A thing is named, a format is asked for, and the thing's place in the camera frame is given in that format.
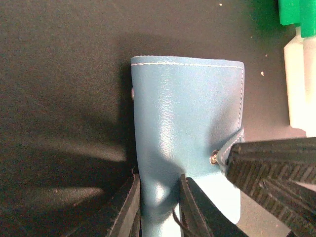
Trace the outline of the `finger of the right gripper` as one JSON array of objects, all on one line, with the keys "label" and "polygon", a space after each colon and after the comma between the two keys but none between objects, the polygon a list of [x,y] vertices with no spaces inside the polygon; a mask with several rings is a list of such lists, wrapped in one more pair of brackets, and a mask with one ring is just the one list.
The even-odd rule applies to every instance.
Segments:
[{"label": "finger of the right gripper", "polygon": [[316,235],[316,139],[234,144],[227,179],[297,237]]}]

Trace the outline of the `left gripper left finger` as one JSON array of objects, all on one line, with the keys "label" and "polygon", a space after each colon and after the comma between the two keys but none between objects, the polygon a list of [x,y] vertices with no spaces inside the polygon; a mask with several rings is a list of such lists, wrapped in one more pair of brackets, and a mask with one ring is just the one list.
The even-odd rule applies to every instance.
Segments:
[{"label": "left gripper left finger", "polygon": [[134,174],[95,215],[64,236],[138,237],[140,230],[140,177]]}]

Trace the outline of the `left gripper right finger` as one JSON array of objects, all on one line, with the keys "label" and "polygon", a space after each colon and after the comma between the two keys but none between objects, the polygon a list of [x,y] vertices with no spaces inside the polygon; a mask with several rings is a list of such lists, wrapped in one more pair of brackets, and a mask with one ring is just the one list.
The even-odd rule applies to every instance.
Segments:
[{"label": "left gripper right finger", "polygon": [[179,181],[179,226],[184,237],[245,237],[226,218],[198,184],[184,174]]}]

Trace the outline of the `light blue card holder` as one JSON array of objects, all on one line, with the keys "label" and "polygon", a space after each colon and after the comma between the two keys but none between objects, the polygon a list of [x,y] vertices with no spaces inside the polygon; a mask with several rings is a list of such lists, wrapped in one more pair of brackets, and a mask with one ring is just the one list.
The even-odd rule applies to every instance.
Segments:
[{"label": "light blue card holder", "polygon": [[245,72],[239,61],[176,56],[131,59],[142,236],[179,237],[182,174],[233,223],[240,190],[224,176],[230,148],[243,141]]}]

